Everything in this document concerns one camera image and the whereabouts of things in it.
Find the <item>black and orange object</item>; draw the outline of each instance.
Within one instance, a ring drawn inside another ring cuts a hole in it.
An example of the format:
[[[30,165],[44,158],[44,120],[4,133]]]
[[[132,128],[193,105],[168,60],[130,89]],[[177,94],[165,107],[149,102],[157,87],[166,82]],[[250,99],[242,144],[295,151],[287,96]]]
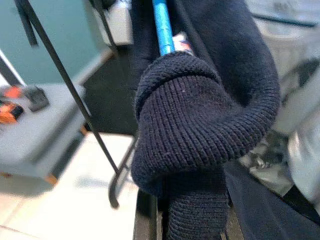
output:
[[[13,102],[0,100],[0,124],[14,124],[24,109]]]

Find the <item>navy fabric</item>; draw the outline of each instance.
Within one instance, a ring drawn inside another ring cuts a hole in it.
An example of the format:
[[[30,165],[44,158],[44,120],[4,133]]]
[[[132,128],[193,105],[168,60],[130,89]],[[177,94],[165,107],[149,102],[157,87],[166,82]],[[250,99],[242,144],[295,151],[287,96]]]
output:
[[[227,220],[222,164],[246,154],[273,124],[277,72],[242,0],[168,6],[173,31],[187,33],[197,57],[159,57],[152,1],[132,1],[133,70],[142,76],[131,173],[141,189],[168,198],[167,239],[217,240]]]
[[[320,227],[258,183],[238,162],[225,178],[245,240],[319,240]]]

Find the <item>floor tile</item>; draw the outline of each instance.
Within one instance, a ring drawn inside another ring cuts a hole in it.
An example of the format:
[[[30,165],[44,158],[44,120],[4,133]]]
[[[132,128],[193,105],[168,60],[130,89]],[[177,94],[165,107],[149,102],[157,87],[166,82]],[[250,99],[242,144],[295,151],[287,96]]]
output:
[[[4,224],[39,180],[23,176],[0,176],[0,224]]]
[[[94,138],[89,135],[73,155],[58,184],[51,190],[38,185],[28,194],[6,227],[41,239],[132,239],[138,187],[124,182],[112,209],[108,187],[114,171]],[[117,165],[132,137],[103,134]]]
[[[14,229],[0,228],[0,240],[39,240],[40,238],[30,236],[23,232],[15,231]]]

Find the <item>knitted texture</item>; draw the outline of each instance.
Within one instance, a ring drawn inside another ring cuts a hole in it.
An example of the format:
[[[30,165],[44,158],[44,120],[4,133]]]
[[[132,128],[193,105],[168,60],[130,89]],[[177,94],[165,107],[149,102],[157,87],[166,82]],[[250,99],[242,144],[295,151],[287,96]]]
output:
[[[222,164],[274,122],[277,72],[243,0],[167,3],[173,32],[186,32],[197,57],[159,57],[152,1],[132,1],[133,70],[142,76],[131,173],[141,189],[168,198],[167,239],[217,240],[227,219]]]
[[[252,84],[242,106],[214,69],[183,52],[160,57],[144,72],[131,174],[144,191],[169,199],[167,239],[220,239],[227,220],[222,164],[261,140],[279,105],[276,75]]]

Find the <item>blue pole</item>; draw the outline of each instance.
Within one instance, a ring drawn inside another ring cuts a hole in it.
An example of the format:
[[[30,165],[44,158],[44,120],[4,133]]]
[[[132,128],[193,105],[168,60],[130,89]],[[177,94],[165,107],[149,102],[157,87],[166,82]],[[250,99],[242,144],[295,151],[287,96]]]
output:
[[[175,51],[167,2],[166,0],[152,0],[152,2],[159,50],[163,56]]]

